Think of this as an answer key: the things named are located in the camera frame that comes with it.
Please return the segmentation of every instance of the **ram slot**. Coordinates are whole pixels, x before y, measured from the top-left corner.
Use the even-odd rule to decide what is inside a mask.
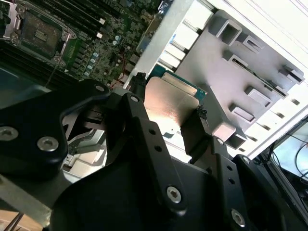
[[[23,76],[29,77],[43,86],[47,83],[54,67],[30,56],[17,47],[2,43],[0,45],[3,48],[1,55],[6,57],[6,59],[0,61],[3,66],[9,70],[11,69],[13,72],[18,71],[19,73],[23,73]],[[58,90],[77,82],[78,80],[66,75],[62,71],[55,70],[47,87],[51,90]]]
[[[95,37],[98,31],[98,27],[92,23],[87,23],[87,20],[82,18],[81,15],[76,15],[74,13],[66,13],[61,9],[61,6],[58,4],[53,4],[49,1],[38,1],[38,5],[42,6],[45,9],[48,9],[51,14],[54,14],[64,20],[66,23],[71,26],[78,28],[80,31],[87,33],[88,35]]]
[[[88,7],[87,5],[84,5],[76,1],[71,2],[70,0],[65,0],[64,2],[62,2],[62,4],[77,8],[78,10],[81,10],[84,14],[88,14],[89,16],[91,16],[93,20],[96,20],[96,21],[99,21],[100,18],[103,17],[102,14],[99,14],[97,11],[93,10],[91,7]]]
[[[102,0],[77,0],[77,2],[83,5],[91,6],[92,9],[96,12],[101,12],[102,10],[104,10],[106,13],[116,18],[121,15],[120,12],[118,12],[108,4],[102,2]]]

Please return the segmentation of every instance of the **capacitor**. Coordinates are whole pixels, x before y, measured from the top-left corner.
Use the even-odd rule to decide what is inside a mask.
[[[116,39],[116,41],[119,42],[119,41],[122,39],[122,37],[121,37],[120,35],[116,35],[116,36],[115,36],[115,39]]]

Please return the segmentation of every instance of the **motherboard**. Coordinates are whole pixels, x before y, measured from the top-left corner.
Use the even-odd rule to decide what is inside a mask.
[[[171,3],[0,0],[0,67],[22,68],[51,89],[87,78],[113,88],[126,81]]]

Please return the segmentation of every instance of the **red wire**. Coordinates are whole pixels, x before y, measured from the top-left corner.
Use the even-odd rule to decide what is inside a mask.
[[[126,60],[125,60],[125,58],[124,58],[124,53],[122,54],[122,57],[123,57],[123,67],[122,67],[123,76],[122,76],[121,78],[119,78],[119,79],[117,80],[117,82],[115,82],[115,83],[110,87],[111,89],[115,86],[115,84],[117,84],[118,82],[121,81],[121,79],[124,78],[124,68],[125,68],[125,64],[126,64]]]

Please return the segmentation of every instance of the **chip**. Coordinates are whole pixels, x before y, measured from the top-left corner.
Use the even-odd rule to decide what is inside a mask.
[[[46,58],[53,58],[61,41],[62,31],[30,12],[26,12],[20,40],[22,45]]]

